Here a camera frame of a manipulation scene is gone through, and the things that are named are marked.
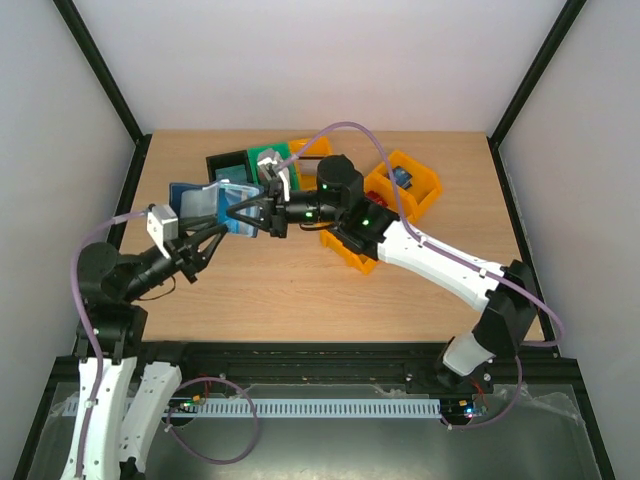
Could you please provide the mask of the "blue card holder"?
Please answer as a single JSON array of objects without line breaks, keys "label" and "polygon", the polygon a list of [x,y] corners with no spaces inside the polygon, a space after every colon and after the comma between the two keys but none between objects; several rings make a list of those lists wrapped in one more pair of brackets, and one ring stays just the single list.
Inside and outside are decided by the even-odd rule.
[{"label": "blue card holder", "polygon": [[[250,183],[219,180],[206,185],[174,182],[169,185],[169,206],[179,220],[189,217],[216,217],[218,224],[226,224],[226,210],[230,205],[262,194],[264,188]],[[256,238],[257,235],[240,235]]]}]

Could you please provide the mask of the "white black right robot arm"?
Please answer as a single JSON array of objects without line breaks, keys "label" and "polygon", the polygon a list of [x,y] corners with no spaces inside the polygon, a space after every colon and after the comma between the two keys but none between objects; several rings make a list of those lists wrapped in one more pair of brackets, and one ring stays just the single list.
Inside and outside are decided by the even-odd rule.
[{"label": "white black right robot arm", "polygon": [[480,318],[450,340],[433,368],[433,377],[455,392],[495,358],[513,358],[537,315],[530,269],[520,261],[502,266],[459,251],[419,231],[398,213],[375,203],[364,192],[364,177],[344,155],[323,158],[316,187],[291,191],[270,159],[266,190],[229,205],[228,218],[283,238],[291,224],[324,223],[355,254],[394,265],[454,294]]}]

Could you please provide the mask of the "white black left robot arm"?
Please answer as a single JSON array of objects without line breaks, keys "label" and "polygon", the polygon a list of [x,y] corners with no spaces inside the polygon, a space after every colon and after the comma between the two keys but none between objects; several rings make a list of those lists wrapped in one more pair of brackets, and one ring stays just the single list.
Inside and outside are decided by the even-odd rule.
[{"label": "white black left robot arm", "polygon": [[[123,255],[100,240],[103,231],[137,218],[153,235],[146,251]],[[104,222],[83,238],[70,266],[80,317],[75,344],[80,391],[62,478],[144,478],[156,429],[182,373],[175,360],[151,361],[134,398],[127,398],[148,316],[138,302],[176,274],[195,282],[227,231],[206,217],[162,221],[134,212]]]}]

